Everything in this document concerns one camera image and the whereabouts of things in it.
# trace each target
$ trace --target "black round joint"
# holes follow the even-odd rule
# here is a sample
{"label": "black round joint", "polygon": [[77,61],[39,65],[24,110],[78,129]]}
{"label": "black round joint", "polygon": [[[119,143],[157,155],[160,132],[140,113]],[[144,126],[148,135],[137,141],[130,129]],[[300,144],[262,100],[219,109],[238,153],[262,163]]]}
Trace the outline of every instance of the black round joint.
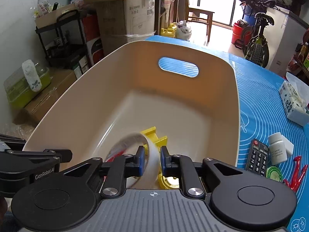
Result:
{"label": "black round joint", "polygon": [[223,222],[246,231],[270,231],[289,223],[297,198],[284,184],[247,171],[220,181],[210,207]]}
{"label": "black round joint", "polygon": [[63,231],[87,219],[96,198],[81,178],[55,174],[21,189],[11,207],[25,228]]}

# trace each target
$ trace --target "blue bucket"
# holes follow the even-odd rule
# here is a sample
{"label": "blue bucket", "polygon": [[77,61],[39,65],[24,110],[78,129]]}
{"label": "blue bucket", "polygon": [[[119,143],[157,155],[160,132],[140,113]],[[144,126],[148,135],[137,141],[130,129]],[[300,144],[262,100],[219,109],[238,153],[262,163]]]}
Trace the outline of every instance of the blue bucket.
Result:
{"label": "blue bucket", "polygon": [[245,6],[244,8],[244,20],[249,23],[250,26],[254,26],[256,19],[254,18],[255,16],[255,11],[252,11],[252,8],[250,6]]}

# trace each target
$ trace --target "green plastic container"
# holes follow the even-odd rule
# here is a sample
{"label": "green plastic container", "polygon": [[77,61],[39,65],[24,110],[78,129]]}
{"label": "green plastic container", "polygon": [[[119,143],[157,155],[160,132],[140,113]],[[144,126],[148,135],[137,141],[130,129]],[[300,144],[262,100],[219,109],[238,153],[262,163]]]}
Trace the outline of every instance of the green plastic container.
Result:
{"label": "green plastic container", "polygon": [[[42,83],[42,88],[40,90],[42,91],[51,82],[49,69],[39,63],[37,63],[35,67]],[[8,77],[3,85],[9,103],[17,109],[25,107],[39,93],[30,89],[21,67]]]}

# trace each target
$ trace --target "white wall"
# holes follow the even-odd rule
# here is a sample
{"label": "white wall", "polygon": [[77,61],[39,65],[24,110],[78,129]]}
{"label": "white wall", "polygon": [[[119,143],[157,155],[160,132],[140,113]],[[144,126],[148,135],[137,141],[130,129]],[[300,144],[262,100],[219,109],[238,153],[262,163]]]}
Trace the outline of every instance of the white wall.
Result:
{"label": "white wall", "polygon": [[[48,0],[67,4],[67,0]],[[0,0],[0,130],[12,121],[3,82],[27,59],[46,62],[31,8],[37,0]]]}
{"label": "white wall", "polygon": [[309,24],[309,1],[302,5],[299,17]]}

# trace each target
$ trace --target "remote control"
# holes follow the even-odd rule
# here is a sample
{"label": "remote control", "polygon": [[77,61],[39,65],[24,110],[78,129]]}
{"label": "remote control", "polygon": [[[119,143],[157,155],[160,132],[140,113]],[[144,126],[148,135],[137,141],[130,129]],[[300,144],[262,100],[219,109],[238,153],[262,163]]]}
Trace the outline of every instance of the remote control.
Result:
{"label": "remote control", "polygon": [[251,141],[246,170],[266,177],[268,146],[257,139]]}

